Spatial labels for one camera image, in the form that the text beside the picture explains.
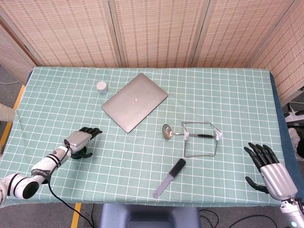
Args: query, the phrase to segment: black cable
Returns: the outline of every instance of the black cable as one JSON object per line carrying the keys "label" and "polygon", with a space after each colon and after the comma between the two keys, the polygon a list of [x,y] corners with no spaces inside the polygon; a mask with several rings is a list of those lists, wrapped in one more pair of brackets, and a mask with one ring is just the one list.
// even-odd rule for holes
{"label": "black cable", "polygon": [[58,199],[58,200],[60,200],[61,202],[63,202],[64,205],[66,205],[68,208],[70,208],[71,210],[73,210],[74,212],[76,212],[80,217],[84,218],[84,219],[90,224],[90,226],[91,226],[92,228],[95,228],[95,227],[92,225],[92,223],[91,223],[85,216],[83,216],[80,212],[78,212],[77,210],[75,210],[74,208],[72,208],[71,206],[69,206],[66,202],[63,201],[63,199],[59,198],[59,197],[52,191],[50,183],[48,183],[48,188],[49,188],[50,192],[52,193],[52,195],[55,196],[56,199]]}
{"label": "black cable", "polygon": [[[66,139],[64,140],[64,142],[65,142],[65,145],[67,145],[67,151],[66,151],[65,155],[61,158],[60,162],[58,162],[57,165],[56,165],[56,166],[53,168],[53,170],[50,172],[50,176],[53,174],[53,172],[55,171],[55,169],[57,168],[57,166],[58,166],[59,164],[61,164],[61,162],[63,161],[63,159],[66,157],[68,151],[70,150],[70,143],[69,143]],[[84,219],[90,224],[90,226],[91,226],[92,228],[95,228],[94,222],[93,222],[93,209],[94,209],[95,204],[93,205],[93,209],[92,209],[92,213],[91,213],[91,218],[92,218],[92,222],[93,222],[93,224],[92,224],[92,223],[91,223],[85,216],[83,216],[79,211],[77,211],[77,210],[75,210],[74,208],[72,208],[71,206],[69,206],[66,202],[64,202],[63,199],[59,198],[59,197],[52,191],[50,181],[48,182],[48,188],[49,188],[49,191],[52,193],[52,195],[53,195],[56,199],[58,199],[58,200],[60,200],[61,202],[63,202],[64,205],[66,205],[68,208],[70,208],[71,210],[73,210],[74,212],[76,212],[80,217],[84,218]]]}
{"label": "black cable", "polygon": [[299,204],[299,209],[300,209],[300,211],[302,212],[302,214],[304,215],[302,199],[301,199],[301,198],[295,198],[294,200],[298,202],[298,204]]}
{"label": "black cable", "polygon": [[245,220],[245,219],[252,218],[252,217],[265,217],[265,218],[268,218],[268,219],[270,219],[270,220],[274,223],[275,227],[277,228],[277,225],[276,225],[275,221],[274,221],[272,218],[270,218],[270,217],[268,217],[268,216],[266,216],[266,215],[251,215],[251,216],[247,216],[247,217],[245,217],[245,218],[242,218],[242,219],[236,221],[236,222],[233,223],[229,228],[233,227],[235,224],[237,224],[237,223],[240,222],[240,221],[243,221],[243,220]]}
{"label": "black cable", "polygon": [[213,225],[212,225],[212,223],[210,222],[210,220],[207,217],[205,217],[203,215],[201,215],[200,217],[205,218],[209,222],[209,224],[211,225],[211,227],[214,228]]}
{"label": "black cable", "polygon": [[92,208],[92,212],[91,212],[91,220],[92,220],[93,226],[95,227],[94,220],[93,220],[94,207],[95,207],[95,204],[93,204],[93,208]]}
{"label": "black cable", "polygon": [[214,214],[217,218],[218,218],[218,220],[217,220],[217,223],[215,224],[215,227],[214,228],[216,228],[217,226],[218,226],[218,223],[219,223],[219,216],[217,215],[217,213],[215,213],[214,211],[212,211],[212,210],[207,210],[207,209],[201,209],[201,210],[199,210],[200,212],[201,211],[208,211],[208,212],[211,212],[212,214]]}

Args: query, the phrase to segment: brush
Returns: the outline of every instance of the brush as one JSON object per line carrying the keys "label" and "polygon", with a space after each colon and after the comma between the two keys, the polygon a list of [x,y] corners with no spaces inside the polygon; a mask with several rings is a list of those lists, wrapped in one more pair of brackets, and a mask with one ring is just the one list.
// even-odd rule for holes
{"label": "brush", "polygon": [[170,184],[172,180],[179,174],[181,169],[185,166],[186,161],[184,159],[179,159],[179,161],[173,166],[173,168],[169,171],[166,179],[163,180],[161,185],[157,188],[157,190],[153,193],[154,198],[159,198],[161,193],[165,190],[165,188]]}

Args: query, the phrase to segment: small white container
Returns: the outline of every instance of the small white container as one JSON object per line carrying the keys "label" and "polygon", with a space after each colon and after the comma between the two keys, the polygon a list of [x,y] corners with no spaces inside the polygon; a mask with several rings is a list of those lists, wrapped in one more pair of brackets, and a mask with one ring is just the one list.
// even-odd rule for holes
{"label": "small white container", "polygon": [[107,86],[106,82],[104,82],[104,81],[98,82],[96,87],[97,87],[97,90],[102,94],[105,94],[108,92],[108,86]]}

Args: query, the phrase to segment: green tablecloth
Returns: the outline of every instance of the green tablecloth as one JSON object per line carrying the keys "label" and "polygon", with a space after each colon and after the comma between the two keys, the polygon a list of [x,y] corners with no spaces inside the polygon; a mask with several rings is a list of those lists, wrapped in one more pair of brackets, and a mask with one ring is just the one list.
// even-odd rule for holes
{"label": "green tablecloth", "polygon": [[[169,96],[126,134],[101,104],[139,73]],[[96,89],[109,85],[107,94]],[[163,124],[182,132],[181,122],[210,121],[223,130],[215,157],[186,158],[186,166],[159,199],[152,193],[183,155],[183,137],[162,137]],[[31,167],[81,127],[104,133],[88,145],[94,155],[64,163],[53,174],[54,192],[67,202],[122,202],[174,206],[277,205],[253,190],[245,176],[263,183],[243,150],[248,142],[265,143],[284,162],[269,71],[225,68],[69,68],[36,67],[16,111],[0,164],[0,178],[30,176]],[[196,124],[191,132],[208,133]],[[215,142],[193,139],[187,153],[212,152]],[[30,200],[9,197],[6,205],[53,202],[46,185]]]}

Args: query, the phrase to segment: silver laptop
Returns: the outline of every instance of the silver laptop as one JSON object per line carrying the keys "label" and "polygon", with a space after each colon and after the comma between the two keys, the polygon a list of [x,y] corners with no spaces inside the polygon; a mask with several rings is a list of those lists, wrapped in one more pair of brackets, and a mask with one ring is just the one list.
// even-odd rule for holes
{"label": "silver laptop", "polygon": [[102,109],[129,133],[168,94],[144,74],[139,74],[102,105]]}

